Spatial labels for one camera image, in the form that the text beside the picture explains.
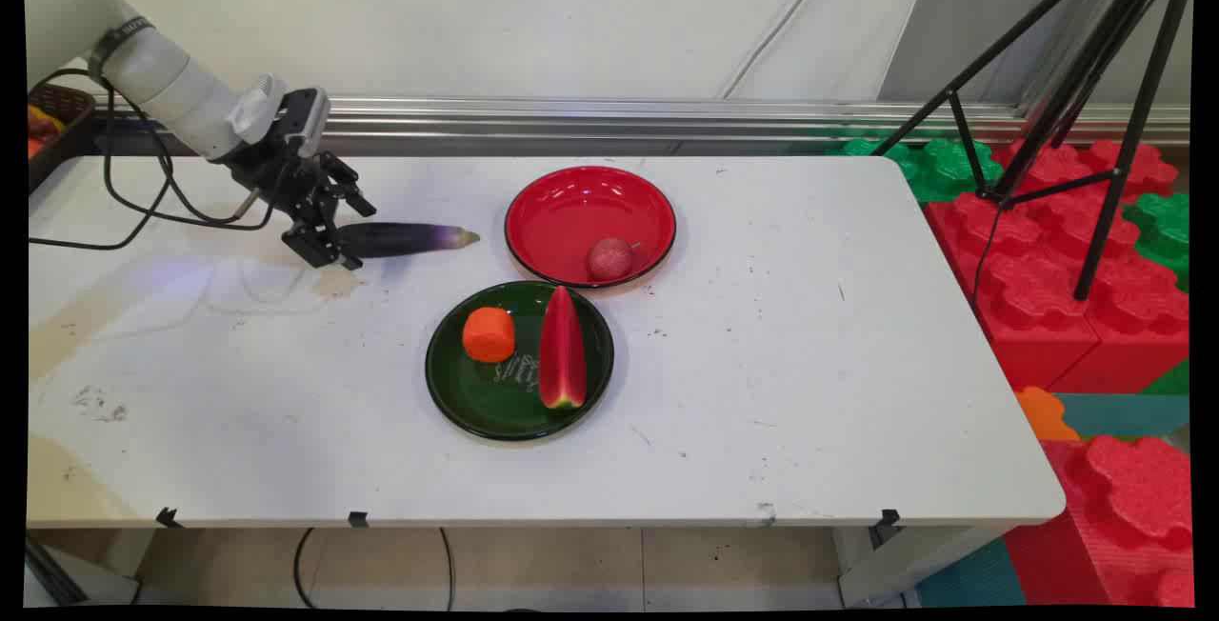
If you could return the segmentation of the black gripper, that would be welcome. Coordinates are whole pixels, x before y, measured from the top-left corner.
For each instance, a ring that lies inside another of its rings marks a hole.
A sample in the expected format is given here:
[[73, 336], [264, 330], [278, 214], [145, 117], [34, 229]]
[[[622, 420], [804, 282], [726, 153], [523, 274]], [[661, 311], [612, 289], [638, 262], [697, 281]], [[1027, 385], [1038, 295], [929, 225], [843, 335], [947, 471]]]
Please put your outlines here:
[[302, 139], [269, 138], [256, 145], [244, 145], [221, 157], [230, 171], [232, 181], [247, 189], [247, 199], [228, 222], [241, 220], [254, 203], [261, 200], [269, 211], [282, 211], [290, 218], [280, 240], [311, 267], [340, 265], [358, 270], [363, 260], [344, 249], [334, 223], [341, 203], [361, 217], [371, 217], [377, 209], [366, 199], [358, 185], [358, 174], [334, 153], [319, 150], [301, 155]]

